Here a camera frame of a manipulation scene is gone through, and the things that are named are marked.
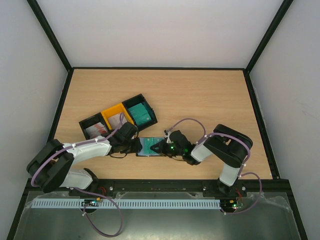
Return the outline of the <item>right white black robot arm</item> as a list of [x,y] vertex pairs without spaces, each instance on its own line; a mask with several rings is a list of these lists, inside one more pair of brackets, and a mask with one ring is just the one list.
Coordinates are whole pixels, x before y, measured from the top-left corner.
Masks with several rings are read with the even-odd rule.
[[192,166],[199,165],[215,155],[223,161],[217,190],[222,195],[229,196],[236,189],[235,183],[251,156],[253,145],[253,141],[247,135],[218,124],[213,132],[204,135],[198,143],[191,143],[180,130],[176,130],[150,146],[150,150],[164,157],[182,157],[183,161]]

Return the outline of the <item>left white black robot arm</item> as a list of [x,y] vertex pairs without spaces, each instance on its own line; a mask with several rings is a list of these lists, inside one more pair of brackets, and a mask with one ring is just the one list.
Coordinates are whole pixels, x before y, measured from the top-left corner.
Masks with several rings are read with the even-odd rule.
[[138,128],[126,122],[110,134],[81,142],[50,140],[26,167],[31,176],[30,184],[44,193],[58,188],[85,190],[93,183],[94,174],[87,168],[74,170],[72,166],[95,157],[135,154],[142,149],[138,134]]

